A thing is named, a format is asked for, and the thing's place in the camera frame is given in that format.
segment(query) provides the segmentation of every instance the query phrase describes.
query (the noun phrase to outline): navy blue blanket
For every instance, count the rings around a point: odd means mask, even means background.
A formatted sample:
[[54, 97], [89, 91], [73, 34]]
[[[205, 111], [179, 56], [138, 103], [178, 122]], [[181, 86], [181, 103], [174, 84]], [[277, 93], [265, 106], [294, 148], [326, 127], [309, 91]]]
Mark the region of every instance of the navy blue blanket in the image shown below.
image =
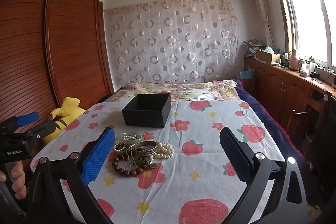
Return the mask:
[[305, 159], [301, 153], [294, 147], [294, 145], [289, 140], [287, 133], [278, 125], [277, 122], [267, 113], [265, 108], [254, 99], [248, 92], [246, 92], [241, 82], [235, 80], [237, 83], [237, 93], [241, 100], [247, 102], [253, 111], [257, 114], [259, 119], [265, 125], [266, 129], [272, 136], [273, 140], [277, 144], [283, 157], [286, 159], [289, 156], [295, 158], [300, 169], [302, 176], [307, 202], [311, 206], [323, 205], [321, 195], [318, 192], [318, 184], [316, 179], [312, 176], [310, 172], [309, 165], [305, 162]]

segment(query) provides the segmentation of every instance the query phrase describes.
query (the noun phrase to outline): window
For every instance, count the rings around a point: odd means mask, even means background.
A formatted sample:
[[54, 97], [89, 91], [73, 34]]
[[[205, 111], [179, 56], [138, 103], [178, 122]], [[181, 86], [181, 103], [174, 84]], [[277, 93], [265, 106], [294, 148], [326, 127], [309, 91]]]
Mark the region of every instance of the window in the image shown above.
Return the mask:
[[336, 0], [283, 0], [289, 46], [336, 70]]

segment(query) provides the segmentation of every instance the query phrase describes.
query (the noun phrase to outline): finger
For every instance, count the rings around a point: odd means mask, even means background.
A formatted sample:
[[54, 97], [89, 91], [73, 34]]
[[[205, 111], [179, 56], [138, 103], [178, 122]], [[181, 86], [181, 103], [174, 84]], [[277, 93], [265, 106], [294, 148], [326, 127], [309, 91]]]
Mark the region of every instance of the finger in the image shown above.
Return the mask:
[[15, 194], [15, 197], [17, 199], [23, 199], [26, 197], [26, 195], [27, 195], [27, 188], [26, 186], [23, 186], [23, 188]]
[[21, 177], [18, 177], [16, 181], [12, 184], [12, 189], [14, 192], [18, 192], [25, 185], [26, 176], [23, 174]]
[[23, 164], [22, 164], [22, 161], [18, 161], [16, 163], [16, 165], [12, 168], [12, 170], [10, 171], [11, 175], [13, 178], [18, 178], [18, 177], [21, 177], [24, 172], [23, 172]]
[[5, 181], [6, 181], [6, 176], [5, 176], [5, 174], [2, 173], [1, 171], [0, 171], [0, 181], [1, 181], [1, 182], [5, 182]]

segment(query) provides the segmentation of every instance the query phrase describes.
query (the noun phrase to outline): yellow plush toy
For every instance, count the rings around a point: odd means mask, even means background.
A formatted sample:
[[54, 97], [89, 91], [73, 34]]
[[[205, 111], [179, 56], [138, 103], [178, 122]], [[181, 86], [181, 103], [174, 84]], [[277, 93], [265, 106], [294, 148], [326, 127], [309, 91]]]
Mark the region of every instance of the yellow plush toy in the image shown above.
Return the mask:
[[78, 107], [80, 100], [77, 98], [66, 97], [63, 100], [61, 108], [54, 109], [50, 113], [50, 119], [55, 119], [57, 116], [61, 116], [56, 122], [57, 128], [55, 132], [49, 134], [43, 138], [44, 144], [49, 143], [54, 139], [64, 128], [77, 119], [85, 112], [85, 109]]

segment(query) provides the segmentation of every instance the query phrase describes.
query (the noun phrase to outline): curtain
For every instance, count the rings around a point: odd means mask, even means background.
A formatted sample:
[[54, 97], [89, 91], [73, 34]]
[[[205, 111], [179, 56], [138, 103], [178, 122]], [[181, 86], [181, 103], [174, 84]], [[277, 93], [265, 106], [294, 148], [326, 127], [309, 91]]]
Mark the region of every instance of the curtain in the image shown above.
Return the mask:
[[239, 24], [225, 0], [164, 0], [108, 13], [110, 67], [119, 85], [203, 83], [233, 68]]
[[254, 0], [257, 5], [259, 17], [261, 19], [261, 24], [263, 26], [265, 35], [265, 45], [275, 48], [272, 34], [268, 25], [268, 8], [266, 0]]

